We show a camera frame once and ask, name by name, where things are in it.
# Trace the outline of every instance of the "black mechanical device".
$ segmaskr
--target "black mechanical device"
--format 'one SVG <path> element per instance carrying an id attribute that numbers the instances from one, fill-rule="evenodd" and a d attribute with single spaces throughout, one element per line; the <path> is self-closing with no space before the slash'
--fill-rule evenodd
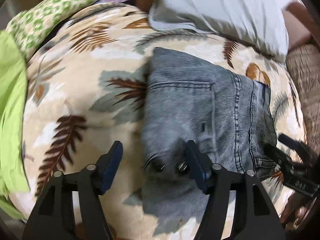
<path id="1" fill-rule="evenodd" d="M 310 198 L 319 195 L 320 186 L 310 180 L 317 155 L 304 143 L 285 135 L 280 135 L 279 141 L 296 150 L 303 161 L 303 164 L 293 162 L 276 147 L 266 146 L 265 154 L 280 165 L 283 184 Z M 121 142 L 115 141 L 96 164 L 68 175 L 56 171 L 36 202 L 22 240 L 79 240 L 75 233 L 72 191 L 79 192 L 86 240 L 114 239 L 98 196 L 110 189 L 122 153 Z M 236 206 L 227 240 L 285 240 L 276 210 L 254 171 L 244 174 L 227 171 L 199 152 L 194 141 L 186 143 L 185 158 L 191 178 L 204 194 L 210 195 L 195 240 L 221 239 L 230 190 L 236 191 Z"/>

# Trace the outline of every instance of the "green fabric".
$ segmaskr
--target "green fabric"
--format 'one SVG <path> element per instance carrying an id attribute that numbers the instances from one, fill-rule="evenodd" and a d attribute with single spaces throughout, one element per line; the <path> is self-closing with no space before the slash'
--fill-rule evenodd
<path id="1" fill-rule="evenodd" d="M 28 11 L 20 12 L 6 31 L 16 41 L 28 61 L 42 41 L 62 20 L 97 0 L 44 0 Z"/>
<path id="2" fill-rule="evenodd" d="M 27 92 L 26 63 L 15 41 L 0 32 L 0 207 L 16 217 L 6 201 L 9 192 L 29 191 L 21 143 L 22 116 Z"/>

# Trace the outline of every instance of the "bed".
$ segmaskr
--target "bed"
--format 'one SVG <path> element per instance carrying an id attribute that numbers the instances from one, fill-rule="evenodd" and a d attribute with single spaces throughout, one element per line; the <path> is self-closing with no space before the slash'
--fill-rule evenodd
<path id="1" fill-rule="evenodd" d="M 193 239 L 199 226 L 195 218 L 167 220 L 145 214 L 142 207 L 140 134 L 148 62 L 155 47 L 186 52 L 267 84 L 276 133 L 307 141 L 299 94 L 284 64 L 215 34 L 155 31 L 148 14 L 135 6 L 94 4 L 69 18 L 28 61 L 22 154 L 30 192 L 10 194 L 26 218 L 54 171 L 78 172 L 119 140 L 124 156 L 111 189 L 100 198 L 117 239 Z M 299 160 L 284 145 L 278 147 Z M 281 182 L 279 171 L 263 181 L 279 215 L 292 194 Z M 73 197 L 80 225 L 77 194 Z M 230 234 L 233 209 L 234 202 L 223 238 Z"/>

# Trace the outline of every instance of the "folded gray jeans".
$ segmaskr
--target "folded gray jeans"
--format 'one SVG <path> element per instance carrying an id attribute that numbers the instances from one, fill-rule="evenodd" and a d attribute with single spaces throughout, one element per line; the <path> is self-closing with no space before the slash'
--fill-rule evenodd
<path id="1" fill-rule="evenodd" d="M 270 175 L 275 163 L 263 147 L 276 145 L 276 133 L 267 85 L 171 49 L 155 48 L 151 64 L 142 130 L 145 213 L 202 217 L 208 196 L 176 169 L 188 140 L 229 171 Z M 155 158 L 161 172 L 148 165 Z"/>

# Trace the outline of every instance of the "green and white patterned fabric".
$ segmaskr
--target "green and white patterned fabric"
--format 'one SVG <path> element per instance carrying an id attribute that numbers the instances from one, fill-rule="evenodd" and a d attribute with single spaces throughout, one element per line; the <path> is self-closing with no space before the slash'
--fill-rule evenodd
<path id="1" fill-rule="evenodd" d="M 44 0 L 20 12 L 7 25 L 21 54 L 28 61 L 38 46 L 62 20 L 97 0 Z"/>

